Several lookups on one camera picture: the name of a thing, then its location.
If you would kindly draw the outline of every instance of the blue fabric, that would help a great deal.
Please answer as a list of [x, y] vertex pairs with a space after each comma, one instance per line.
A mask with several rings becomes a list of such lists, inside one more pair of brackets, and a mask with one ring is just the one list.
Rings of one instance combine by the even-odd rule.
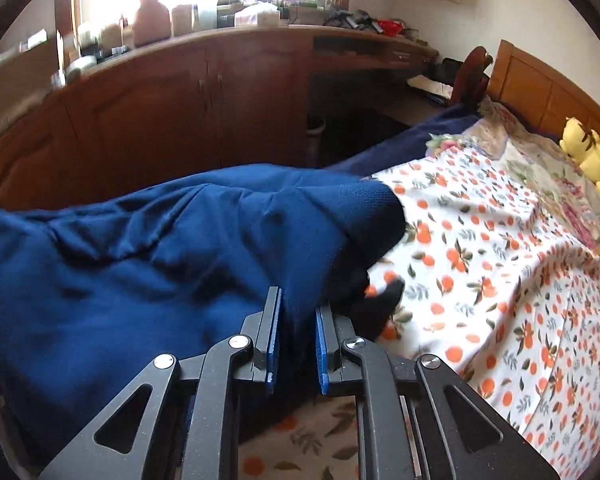
[[480, 115], [475, 110], [471, 110], [466, 105], [456, 105], [327, 169], [358, 176], [371, 176], [398, 164], [423, 158], [427, 151], [425, 144], [432, 135], [459, 135], [479, 119]]
[[0, 380], [57, 454], [154, 356], [202, 354], [283, 288], [280, 373], [314, 309], [404, 233], [378, 182], [275, 166], [203, 173], [103, 204], [0, 210]]

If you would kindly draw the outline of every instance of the stuffed animal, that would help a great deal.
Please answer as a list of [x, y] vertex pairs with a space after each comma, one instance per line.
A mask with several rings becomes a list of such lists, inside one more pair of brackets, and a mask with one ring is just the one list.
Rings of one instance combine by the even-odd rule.
[[600, 136], [577, 119], [568, 119], [560, 147], [591, 180], [600, 193]]

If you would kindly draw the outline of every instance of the cabinet door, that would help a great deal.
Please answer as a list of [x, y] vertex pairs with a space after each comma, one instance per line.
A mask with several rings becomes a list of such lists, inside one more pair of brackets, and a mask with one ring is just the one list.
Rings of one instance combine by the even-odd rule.
[[288, 34], [254, 31], [218, 41], [210, 79], [216, 85], [224, 166], [306, 159], [306, 85]]
[[120, 59], [78, 83], [69, 115], [109, 197], [219, 166], [206, 84], [205, 49], [191, 45]]
[[35, 110], [0, 136], [1, 208], [61, 209], [99, 197], [61, 103]]

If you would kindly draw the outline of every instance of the wooden headboard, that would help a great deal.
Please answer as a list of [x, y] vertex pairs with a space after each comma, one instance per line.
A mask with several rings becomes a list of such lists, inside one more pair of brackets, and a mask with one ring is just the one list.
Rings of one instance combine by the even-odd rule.
[[562, 137], [576, 117], [600, 134], [600, 106], [577, 85], [508, 41], [500, 43], [487, 94], [522, 115], [535, 132]]

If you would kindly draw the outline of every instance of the brown bottle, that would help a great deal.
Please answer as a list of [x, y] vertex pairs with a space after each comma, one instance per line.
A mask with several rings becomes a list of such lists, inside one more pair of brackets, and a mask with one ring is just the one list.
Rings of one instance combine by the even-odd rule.
[[169, 9], [158, 0], [140, 0], [134, 22], [135, 46], [143, 46], [171, 37]]

